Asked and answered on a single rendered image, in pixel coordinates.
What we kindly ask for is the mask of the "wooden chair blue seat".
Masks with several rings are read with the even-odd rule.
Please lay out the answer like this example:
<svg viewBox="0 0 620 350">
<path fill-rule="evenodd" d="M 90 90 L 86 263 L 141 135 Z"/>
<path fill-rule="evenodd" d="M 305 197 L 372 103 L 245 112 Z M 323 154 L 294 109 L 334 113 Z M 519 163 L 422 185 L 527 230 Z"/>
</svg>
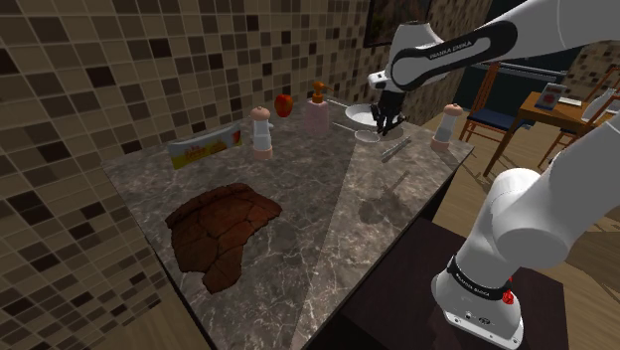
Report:
<svg viewBox="0 0 620 350">
<path fill-rule="evenodd" d="M 485 107 L 486 101 L 490 95 L 493 83 L 500 68 L 500 63 L 493 63 L 489 66 L 487 73 L 480 85 L 477 95 L 474 99 L 472 108 L 467 115 L 466 121 L 460 133 L 459 139 L 468 142 L 473 134 L 483 138 L 501 142 L 497 139 L 476 131 L 477 127 L 493 130 L 501 134 L 505 134 L 511 127 L 515 118 L 511 115 L 499 113 Z"/>
</svg>

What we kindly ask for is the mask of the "dark cabinet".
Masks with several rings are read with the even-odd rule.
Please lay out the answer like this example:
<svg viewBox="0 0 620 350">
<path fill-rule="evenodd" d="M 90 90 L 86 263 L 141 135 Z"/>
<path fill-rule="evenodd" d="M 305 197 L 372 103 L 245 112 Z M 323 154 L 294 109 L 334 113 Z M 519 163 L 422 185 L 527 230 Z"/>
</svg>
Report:
<svg viewBox="0 0 620 350">
<path fill-rule="evenodd" d="M 547 83 L 561 83 L 581 47 L 544 56 L 502 62 L 485 107 L 515 115 L 532 91 L 540 92 Z M 464 108 L 471 108 L 488 66 L 467 68 L 454 97 Z"/>
</svg>

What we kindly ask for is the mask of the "pink soap dispenser orange pump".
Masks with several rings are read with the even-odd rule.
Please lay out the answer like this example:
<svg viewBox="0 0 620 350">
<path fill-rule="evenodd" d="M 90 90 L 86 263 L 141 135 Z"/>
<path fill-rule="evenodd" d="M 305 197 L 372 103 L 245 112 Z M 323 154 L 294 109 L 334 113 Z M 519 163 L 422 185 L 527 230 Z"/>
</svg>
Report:
<svg viewBox="0 0 620 350">
<path fill-rule="evenodd" d="M 323 90 L 331 88 L 321 82 L 314 82 L 312 88 L 314 91 L 305 107 L 304 126 L 310 135 L 319 136 L 329 130 L 329 104 L 324 100 Z"/>
</svg>

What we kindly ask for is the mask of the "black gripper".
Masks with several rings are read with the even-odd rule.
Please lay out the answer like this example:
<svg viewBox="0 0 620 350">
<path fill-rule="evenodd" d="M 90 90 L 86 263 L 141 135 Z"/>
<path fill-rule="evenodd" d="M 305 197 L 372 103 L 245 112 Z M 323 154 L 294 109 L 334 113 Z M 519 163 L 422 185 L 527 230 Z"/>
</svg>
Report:
<svg viewBox="0 0 620 350">
<path fill-rule="evenodd" d="M 377 132 L 380 132 L 382 136 L 386 136 L 392 129 L 405 121 L 405 118 L 399 115 L 404 99 L 404 92 L 384 89 L 379 99 L 379 106 L 375 103 L 371 105 L 371 113 L 377 125 Z M 384 127 L 383 116 L 393 118 L 392 120 L 387 120 Z"/>
</svg>

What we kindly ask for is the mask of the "dark wall picture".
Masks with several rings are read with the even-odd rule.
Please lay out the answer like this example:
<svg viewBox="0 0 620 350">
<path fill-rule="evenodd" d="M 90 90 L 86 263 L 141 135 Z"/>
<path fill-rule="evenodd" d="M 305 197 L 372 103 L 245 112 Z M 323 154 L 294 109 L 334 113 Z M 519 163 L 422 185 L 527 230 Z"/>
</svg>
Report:
<svg viewBox="0 0 620 350">
<path fill-rule="evenodd" d="M 431 0 L 371 0 L 364 47 L 389 45 L 400 24 L 424 23 Z"/>
</svg>

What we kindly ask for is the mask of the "white and pink pepper mill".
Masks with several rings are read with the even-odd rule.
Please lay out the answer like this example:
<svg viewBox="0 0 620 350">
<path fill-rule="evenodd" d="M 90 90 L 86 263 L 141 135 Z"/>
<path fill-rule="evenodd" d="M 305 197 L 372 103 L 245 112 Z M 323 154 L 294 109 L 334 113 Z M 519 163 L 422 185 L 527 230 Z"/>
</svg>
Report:
<svg viewBox="0 0 620 350">
<path fill-rule="evenodd" d="M 270 135 L 270 111 L 262 106 L 253 108 L 250 112 L 252 119 L 252 145 L 256 159 L 267 160 L 272 157 L 273 149 Z"/>
<path fill-rule="evenodd" d="M 457 103 L 450 103 L 444 106 L 441 122 L 431 138 L 430 146 L 432 149 L 443 151 L 449 148 L 449 141 L 454 131 L 456 119 L 462 113 L 463 109 Z"/>
</svg>

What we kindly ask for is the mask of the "yellow and white packet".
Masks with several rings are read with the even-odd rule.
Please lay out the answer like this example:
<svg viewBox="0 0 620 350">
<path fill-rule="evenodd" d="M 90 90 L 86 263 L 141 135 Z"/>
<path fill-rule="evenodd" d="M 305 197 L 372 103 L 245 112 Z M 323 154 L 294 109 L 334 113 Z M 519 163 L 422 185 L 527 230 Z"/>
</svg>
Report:
<svg viewBox="0 0 620 350">
<path fill-rule="evenodd" d="M 242 145 L 238 123 L 209 134 L 170 143 L 167 146 L 173 168 L 180 169 L 201 158 Z"/>
</svg>

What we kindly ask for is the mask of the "red apple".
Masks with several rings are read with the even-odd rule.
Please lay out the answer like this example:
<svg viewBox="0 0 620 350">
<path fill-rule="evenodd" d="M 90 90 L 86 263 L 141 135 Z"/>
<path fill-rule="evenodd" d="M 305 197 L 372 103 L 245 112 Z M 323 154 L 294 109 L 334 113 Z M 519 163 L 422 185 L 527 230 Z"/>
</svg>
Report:
<svg viewBox="0 0 620 350">
<path fill-rule="evenodd" d="M 289 94 L 279 94 L 274 100 L 274 108 L 280 117 L 290 115 L 293 107 L 293 99 Z"/>
</svg>

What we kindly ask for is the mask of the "wooden table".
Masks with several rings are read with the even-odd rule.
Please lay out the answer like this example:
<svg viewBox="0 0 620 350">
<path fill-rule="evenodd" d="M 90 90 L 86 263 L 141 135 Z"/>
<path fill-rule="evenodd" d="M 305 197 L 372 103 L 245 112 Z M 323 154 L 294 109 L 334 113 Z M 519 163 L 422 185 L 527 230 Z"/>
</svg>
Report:
<svg viewBox="0 0 620 350">
<path fill-rule="evenodd" d="M 584 102 L 582 106 L 559 103 L 553 110 L 546 110 L 535 107 L 535 103 L 540 95 L 541 94 L 539 92 L 532 91 L 522 103 L 514 121 L 510 125 L 509 130 L 502 138 L 485 171 L 483 172 L 484 177 L 488 176 L 494 164 L 503 154 L 504 150 L 511 141 L 514 133 L 519 127 L 520 122 L 523 120 L 532 120 L 559 128 L 572 129 L 577 132 L 578 136 L 581 136 L 583 133 L 587 133 L 592 130 L 595 126 L 599 126 L 603 121 L 609 120 L 613 117 L 612 114 L 605 112 L 601 113 L 595 121 L 585 123 L 581 120 L 581 117 L 588 106 L 587 102 Z"/>
</svg>

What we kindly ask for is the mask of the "brown crumpled cloth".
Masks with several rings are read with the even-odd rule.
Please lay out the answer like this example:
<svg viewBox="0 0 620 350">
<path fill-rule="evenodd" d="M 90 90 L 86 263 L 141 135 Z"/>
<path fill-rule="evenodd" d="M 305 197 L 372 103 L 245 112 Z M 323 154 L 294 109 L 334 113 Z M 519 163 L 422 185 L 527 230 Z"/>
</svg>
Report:
<svg viewBox="0 0 620 350">
<path fill-rule="evenodd" d="M 179 270 L 200 272 L 211 294 L 233 286 L 248 239 L 281 212 L 279 204 L 243 183 L 192 198 L 165 219 Z"/>
</svg>

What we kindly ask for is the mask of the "grey table knife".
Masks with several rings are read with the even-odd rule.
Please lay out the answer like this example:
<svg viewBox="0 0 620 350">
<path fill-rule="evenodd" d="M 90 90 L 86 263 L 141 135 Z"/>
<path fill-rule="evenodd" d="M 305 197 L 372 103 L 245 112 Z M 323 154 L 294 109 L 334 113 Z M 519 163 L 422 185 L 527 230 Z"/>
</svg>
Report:
<svg viewBox="0 0 620 350">
<path fill-rule="evenodd" d="M 382 162 L 383 163 L 388 162 L 392 157 L 394 157 L 409 142 L 410 142 L 410 137 L 408 136 L 408 137 L 404 138 L 402 141 L 400 141 L 397 145 L 395 145 L 392 148 L 386 150 L 382 154 Z"/>
</svg>

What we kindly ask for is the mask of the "dark robot stand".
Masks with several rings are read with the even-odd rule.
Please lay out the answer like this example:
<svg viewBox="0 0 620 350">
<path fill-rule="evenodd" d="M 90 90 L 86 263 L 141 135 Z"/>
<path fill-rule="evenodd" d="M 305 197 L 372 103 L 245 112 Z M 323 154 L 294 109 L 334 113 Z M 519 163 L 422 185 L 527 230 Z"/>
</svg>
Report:
<svg viewBox="0 0 620 350">
<path fill-rule="evenodd" d="M 450 325 L 431 295 L 431 279 L 463 243 L 416 220 L 303 350 L 501 350 Z M 525 324 L 518 350 L 569 350 L 563 285 L 528 268 L 513 280 Z"/>
</svg>

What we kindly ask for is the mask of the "silver spoon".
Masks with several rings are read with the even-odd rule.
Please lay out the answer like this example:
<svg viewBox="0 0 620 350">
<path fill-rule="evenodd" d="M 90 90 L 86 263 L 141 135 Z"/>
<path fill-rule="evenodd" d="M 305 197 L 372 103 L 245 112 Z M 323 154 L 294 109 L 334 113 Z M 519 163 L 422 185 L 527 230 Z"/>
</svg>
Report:
<svg viewBox="0 0 620 350">
<path fill-rule="evenodd" d="M 367 130 L 367 129 L 355 130 L 355 129 L 351 128 L 351 127 L 345 126 L 345 125 L 337 123 L 337 122 L 333 122 L 333 125 L 336 125 L 338 127 L 346 129 L 348 131 L 351 131 L 354 134 L 355 138 L 357 140 L 359 140 L 359 141 L 362 141 L 362 142 L 377 143 L 381 139 L 375 132 L 372 132 L 372 131 Z"/>
</svg>

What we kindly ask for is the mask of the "white plate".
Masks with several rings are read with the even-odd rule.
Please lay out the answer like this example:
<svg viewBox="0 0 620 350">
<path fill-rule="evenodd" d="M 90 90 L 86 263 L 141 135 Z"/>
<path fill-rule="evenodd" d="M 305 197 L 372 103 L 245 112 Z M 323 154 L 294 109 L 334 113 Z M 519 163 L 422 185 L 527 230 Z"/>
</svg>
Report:
<svg viewBox="0 0 620 350">
<path fill-rule="evenodd" d="M 352 121 L 357 123 L 377 127 L 377 121 L 373 115 L 373 103 L 359 103 L 350 105 L 346 108 L 345 114 Z"/>
</svg>

